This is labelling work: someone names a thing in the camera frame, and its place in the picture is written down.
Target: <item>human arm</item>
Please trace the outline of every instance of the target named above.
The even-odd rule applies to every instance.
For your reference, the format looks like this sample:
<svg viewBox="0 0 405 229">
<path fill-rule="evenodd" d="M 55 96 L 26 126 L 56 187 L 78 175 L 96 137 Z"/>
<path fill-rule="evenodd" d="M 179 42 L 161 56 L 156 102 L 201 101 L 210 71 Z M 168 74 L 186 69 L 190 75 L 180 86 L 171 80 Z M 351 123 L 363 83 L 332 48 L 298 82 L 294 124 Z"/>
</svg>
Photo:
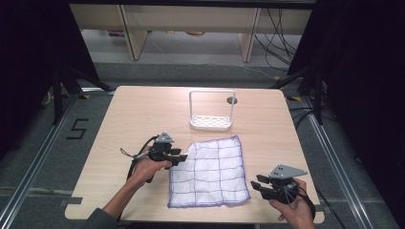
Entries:
<svg viewBox="0 0 405 229">
<path fill-rule="evenodd" d="M 306 196 L 307 184 L 298 178 L 294 179 L 295 182 L 299 185 L 299 193 L 303 196 Z M 313 223 L 312 214 L 308 204 L 304 201 L 303 198 L 297 196 L 296 200 L 296 209 L 291 209 L 288 204 L 281 203 L 275 199 L 269 201 L 270 205 L 275 209 L 279 210 L 281 215 L 278 218 L 279 221 L 286 220 L 289 225 L 294 229 L 313 229 L 315 225 Z"/>
<path fill-rule="evenodd" d="M 116 195 L 103 207 L 103 211 L 117 219 L 126 205 L 131 200 L 135 192 L 145 184 L 145 181 L 151 178 L 155 172 L 161 168 L 170 167 L 170 161 L 153 161 L 148 156 L 144 156 L 134 169 L 134 173 L 125 182 Z"/>
<path fill-rule="evenodd" d="M 94 210 L 82 228 L 115 229 L 117 227 L 117 219 L 135 192 L 142 187 L 145 184 L 145 181 L 151 178 L 155 172 L 161 168 L 170 166 L 172 166 L 172 164 L 167 160 L 155 162 L 148 156 L 141 158 L 137 162 L 133 174 L 127 179 L 125 184 L 102 209 L 97 208 Z"/>
</svg>

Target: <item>sleeve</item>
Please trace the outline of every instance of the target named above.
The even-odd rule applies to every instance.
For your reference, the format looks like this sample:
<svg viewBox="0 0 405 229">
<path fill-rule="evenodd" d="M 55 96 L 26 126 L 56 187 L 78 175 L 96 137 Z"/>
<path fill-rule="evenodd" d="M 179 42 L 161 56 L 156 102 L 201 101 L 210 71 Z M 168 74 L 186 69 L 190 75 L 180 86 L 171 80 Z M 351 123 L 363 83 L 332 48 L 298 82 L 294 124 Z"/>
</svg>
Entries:
<svg viewBox="0 0 405 229">
<path fill-rule="evenodd" d="M 94 212 L 89 216 L 83 229 L 116 229 L 118 222 L 103 210 L 96 208 Z"/>
</svg>

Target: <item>black cord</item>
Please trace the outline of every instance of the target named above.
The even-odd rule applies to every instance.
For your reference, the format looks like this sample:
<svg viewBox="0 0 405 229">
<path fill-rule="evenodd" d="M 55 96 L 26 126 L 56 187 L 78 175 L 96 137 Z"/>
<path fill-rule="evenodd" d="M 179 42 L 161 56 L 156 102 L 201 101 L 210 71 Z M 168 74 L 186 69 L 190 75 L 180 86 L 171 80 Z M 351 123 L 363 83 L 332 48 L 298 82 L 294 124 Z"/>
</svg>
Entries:
<svg viewBox="0 0 405 229">
<path fill-rule="evenodd" d="M 332 207 L 330 206 L 330 204 L 328 203 L 327 199 L 324 197 L 324 195 L 322 195 L 322 193 L 319 191 L 319 189 L 316 188 L 316 186 L 315 186 L 315 191 L 319 194 L 319 196 L 321 196 L 321 198 L 322 198 L 322 199 L 325 201 L 325 203 L 328 205 L 330 211 L 331 211 L 331 212 L 333 213 L 333 215 L 336 217 L 337 221 L 339 221 L 340 226 L 341 226 L 343 229 L 346 229 L 346 226 L 345 226 L 345 224 L 343 223 L 343 221 L 340 219 L 340 217 L 337 216 L 337 214 L 334 212 L 333 208 L 332 208 Z"/>
<path fill-rule="evenodd" d="M 262 48 L 263 48 L 266 52 L 270 53 L 271 55 L 273 55 L 273 56 L 276 57 L 277 59 L 281 60 L 281 61 L 284 62 L 285 64 L 287 64 L 287 65 L 290 64 L 290 62 L 289 62 L 288 60 L 286 60 L 286 59 L 283 58 L 281 55 L 277 54 L 276 52 L 274 52 L 274 51 L 272 51 L 272 50 L 270 50 L 270 49 L 268 48 L 268 47 L 270 46 L 270 43 L 269 43 L 267 46 L 265 46 L 265 45 L 262 43 L 262 41 L 259 39 L 259 37 L 257 37 L 256 34 L 255 34 L 254 36 L 255 36 L 256 40 L 259 42 L 260 46 L 262 46 Z"/>
<path fill-rule="evenodd" d="M 290 46 L 293 50 L 295 50 L 295 49 L 289 44 L 289 42 L 288 42 L 288 41 L 286 40 L 286 38 L 284 37 L 283 23 L 282 23 L 282 20 L 281 20 L 281 19 L 282 19 L 282 15 L 283 15 L 283 10 L 282 10 L 282 9 L 279 9 L 279 21 L 278 21 L 278 23 L 277 23 L 277 26 L 276 26 L 276 24 L 275 24 L 275 22 L 274 22 L 274 20 L 273 20 L 273 17 L 271 16 L 271 13 L 270 13 L 270 10 L 269 10 L 269 9 L 267 9 L 267 13 L 268 13 L 268 17 L 270 18 L 270 21 L 271 21 L 271 23 L 273 24 L 273 27 L 274 27 L 274 30 L 275 30 L 275 33 L 273 34 L 273 37 L 271 38 L 270 43 L 272 44 L 272 40 L 273 40 L 275 34 L 277 34 L 278 37 L 279 37 L 279 39 L 280 39 L 280 41 L 282 42 L 284 48 L 282 49 L 282 48 L 280 48 L 280 47 L 278 47 L 278 46 L 276 46 L 276 45 L 274 45 L 274 44 L 272 44 L 272 45 L 273 45 L 274 47 L 278 48 L 279 50 L 285 51 L 286 54 L 287 54 L 287 56 L 288 56 L 289 61 L 291 61 L 291 60 L 292 60 L 292 56 L 291 56 L 291 55 L 292 55 L 292 54 L 295 54 L 295 53 L 294 53 L 294 52 L 291 52 L 291 51 L 288 49 L 287 46 Z"/>
</svg>

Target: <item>white cloth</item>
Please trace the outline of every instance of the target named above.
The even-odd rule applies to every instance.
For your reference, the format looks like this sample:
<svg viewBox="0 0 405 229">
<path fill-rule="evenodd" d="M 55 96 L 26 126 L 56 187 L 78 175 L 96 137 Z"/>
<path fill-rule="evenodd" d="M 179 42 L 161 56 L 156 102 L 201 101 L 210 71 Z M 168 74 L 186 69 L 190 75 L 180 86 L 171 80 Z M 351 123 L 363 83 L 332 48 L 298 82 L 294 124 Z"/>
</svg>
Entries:
<svg viewBox="0 0 405 229">
<path fill-rule="evenodd" d="M 242 145 L 235 135 L 192 144 L 170 168 L 169 208 L 237 205 L 250 199 Z"/>
</svg>

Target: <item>human hand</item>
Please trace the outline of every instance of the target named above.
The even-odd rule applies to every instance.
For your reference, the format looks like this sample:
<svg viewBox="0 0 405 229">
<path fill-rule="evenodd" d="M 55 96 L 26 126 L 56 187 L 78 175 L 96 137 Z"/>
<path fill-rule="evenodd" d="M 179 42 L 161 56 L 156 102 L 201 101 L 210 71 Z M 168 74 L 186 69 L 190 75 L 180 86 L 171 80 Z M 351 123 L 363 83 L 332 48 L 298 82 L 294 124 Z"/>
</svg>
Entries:
<svg viewBox="0 0 405 229">
<path fill-rule="evenodd" d="M 147 146 L 143 152 L 146 152 L 149 149 L 150 146 Z M 161 168 L 167 168 L 170 166 L 172 166 L 172 163 L 168 160 L 153 161 L 149 158 L 149 156 L 143 156 L 137 162 L 134 172 L 128 181 L 139 188 L 143 186 L 145 181 L 151 178 L 155 174 L 155 172 L 159 171 Z"/>
<path fill-rule="evenodd" d="M 304 192 L 303 190 L 299 189 L 299 193 L 305 196 L 307 191 L 307 184 L 299 178 L 294 178 L 294 180 L 295 182 L 297 182 L 299 187 L 301 187 L 305 191 Z M 272 207 L 280 211 L 281 215 L 278 218 L 279 221 L 286 219 L 289 225 L 291 225 L 295 229 L 315 228 L 310 208 L 303 198 L 297 196 L 296 200 L 294 200 L 297 208 L 294 210 L 292 210 L 288 204 L 281 203 L 275 199 L 271 199 L 268 202 Z"/>
</svg>

